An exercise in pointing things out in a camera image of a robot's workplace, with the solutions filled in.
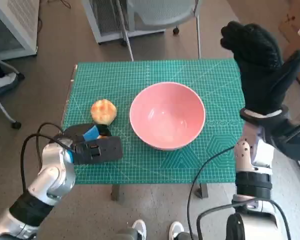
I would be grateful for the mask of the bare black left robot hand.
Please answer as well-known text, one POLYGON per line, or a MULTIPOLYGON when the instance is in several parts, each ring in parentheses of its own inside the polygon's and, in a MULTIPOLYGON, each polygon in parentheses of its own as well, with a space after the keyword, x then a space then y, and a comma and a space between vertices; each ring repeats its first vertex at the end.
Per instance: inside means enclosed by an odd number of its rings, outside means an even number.
POLYGON ((112 134, 106 124, 95 124, 86 133, 83 134, 85 141, 93 141, 96 139, 111 137, 112 134))

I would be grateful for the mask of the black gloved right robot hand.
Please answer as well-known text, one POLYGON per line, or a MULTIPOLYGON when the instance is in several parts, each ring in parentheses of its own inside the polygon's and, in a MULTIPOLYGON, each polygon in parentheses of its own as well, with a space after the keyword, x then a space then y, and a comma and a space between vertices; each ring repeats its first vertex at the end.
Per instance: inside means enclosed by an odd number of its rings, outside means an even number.
POLYGON ((283 60, 276 39, 255 23, 230 21, 221 35, 221 46, 239 67, 245 108, 261 115, 278 111, 300 72, 300 50, 283 60))

